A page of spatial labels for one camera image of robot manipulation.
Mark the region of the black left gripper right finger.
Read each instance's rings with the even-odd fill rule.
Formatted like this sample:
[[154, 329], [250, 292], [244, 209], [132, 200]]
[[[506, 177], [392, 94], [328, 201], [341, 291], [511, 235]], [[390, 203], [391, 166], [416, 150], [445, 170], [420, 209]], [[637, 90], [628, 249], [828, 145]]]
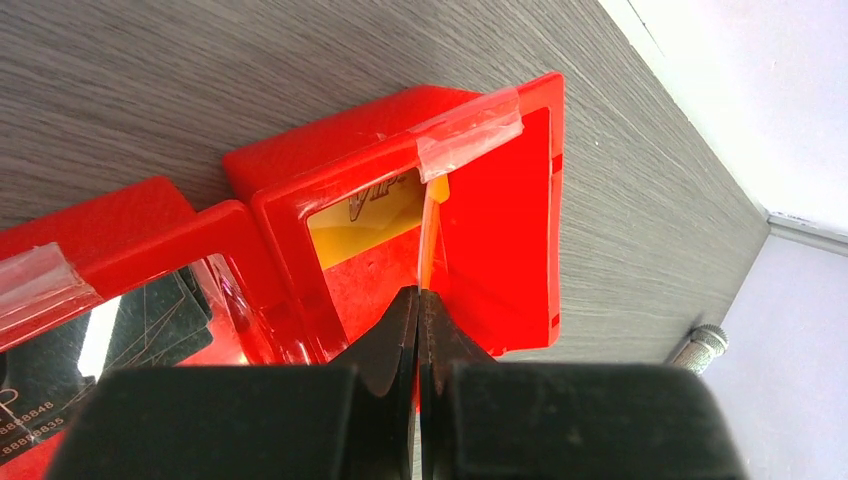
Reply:
[[743, 479], [706, 385], [651, 364], [499, 362], [419, 295], [426, 479]]

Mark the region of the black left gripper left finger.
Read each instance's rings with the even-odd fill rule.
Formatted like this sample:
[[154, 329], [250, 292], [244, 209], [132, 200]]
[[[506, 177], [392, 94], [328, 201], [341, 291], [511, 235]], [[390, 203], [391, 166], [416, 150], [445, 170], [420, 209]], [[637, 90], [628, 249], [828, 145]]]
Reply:
[[407, 479], [419, 290], [321, 365], [135, 368], [71, 422], [50, 479]]

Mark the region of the gold VIP card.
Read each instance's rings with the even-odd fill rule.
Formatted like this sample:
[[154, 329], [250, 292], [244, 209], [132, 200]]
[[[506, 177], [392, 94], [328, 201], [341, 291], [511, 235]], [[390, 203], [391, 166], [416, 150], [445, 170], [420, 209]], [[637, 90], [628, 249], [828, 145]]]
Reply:
[[425, 188], [411, 169], [311, 215], [307, 226], [320, 266], [333, 267], [419, 226]]
[[446, 175], [436, 177], [426, 184], [417, 268], [417, 283], [420, 290], [429, 289], [431, 285], [438, 232], [440, 229], [440, 206], [449, 196], [450, 189]]

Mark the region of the black credit card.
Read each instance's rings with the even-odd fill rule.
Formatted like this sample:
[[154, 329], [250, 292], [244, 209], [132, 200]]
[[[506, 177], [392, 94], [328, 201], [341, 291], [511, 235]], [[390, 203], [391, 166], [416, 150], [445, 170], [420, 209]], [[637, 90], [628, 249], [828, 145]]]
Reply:
[[146, 284], [120, 300], [104, 369], [175, 366], [212, 343], [211, 319], [192, 268]]

